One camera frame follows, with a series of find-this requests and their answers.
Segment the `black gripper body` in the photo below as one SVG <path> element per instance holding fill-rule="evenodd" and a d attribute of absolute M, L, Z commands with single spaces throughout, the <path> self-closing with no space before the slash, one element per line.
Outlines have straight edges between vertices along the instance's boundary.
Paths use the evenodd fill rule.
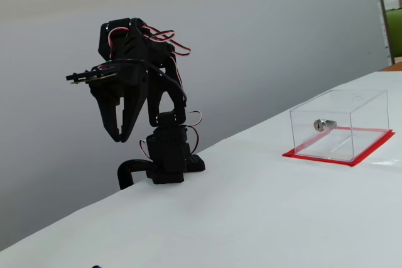
<path fill-rule="evenodd" d="M 93 69 L 90 92 L 101 97 L 146 97 L 148 72 L 142 63 L 108 62 Z"/>

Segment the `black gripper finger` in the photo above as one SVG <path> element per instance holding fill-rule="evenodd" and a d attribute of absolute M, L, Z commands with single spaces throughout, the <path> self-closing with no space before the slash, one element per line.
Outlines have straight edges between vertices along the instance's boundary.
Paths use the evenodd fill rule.
<path fill-rule="evenodd" d="M 146 98 L 147 86 L 145 85 L 134 85 L 124 89 L 121 141 L 129 139 Z"/>
<path fill-rule="evenodd" d="M 104 129 L 114 141 L 120 141 L 117 126 L 116 107 L 120 104 L 119 98 L 109 92 L 91 92 L 99 106 Z"/>

